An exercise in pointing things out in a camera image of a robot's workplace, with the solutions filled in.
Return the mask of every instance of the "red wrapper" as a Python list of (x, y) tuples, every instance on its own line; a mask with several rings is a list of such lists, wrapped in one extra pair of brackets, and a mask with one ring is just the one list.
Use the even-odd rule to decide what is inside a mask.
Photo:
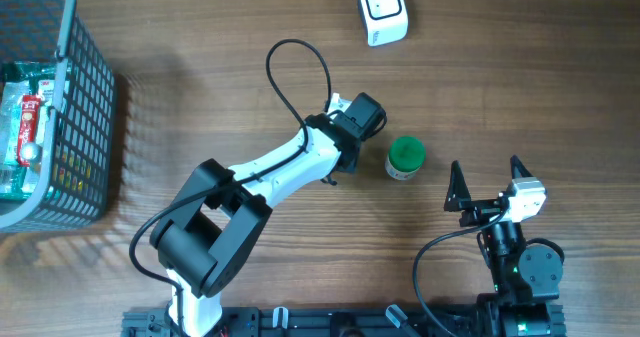
[(21, 166), (29, 166), (29, 162), (20, 156), (20, 151), (22, 146), (35, 140), (39, 109), (40, 99), (38, 97), (31, 95), (22, 97), (22, 115), (20, 116), (20, 134), (18, 135), (18, 163)]

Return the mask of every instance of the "green can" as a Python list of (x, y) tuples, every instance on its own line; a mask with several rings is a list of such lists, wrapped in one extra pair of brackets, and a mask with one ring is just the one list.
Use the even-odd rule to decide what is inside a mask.
[(427, 157), (427, 150), (419, 139), (412, 136), (400, 137), (393, 142), (385, 169), (389, 176), (406, 181), (413, 178)]

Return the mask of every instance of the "gray basket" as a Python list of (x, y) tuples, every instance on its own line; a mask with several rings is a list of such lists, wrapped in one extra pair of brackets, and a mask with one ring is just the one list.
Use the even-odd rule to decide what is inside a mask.
[(57, 65), (40, 180), (24, 203), (0, 200), (0, 232), (86, 226), (106, 205), (116, 96), (76, 0), (0, 0), (0, 62), (10, 61)]

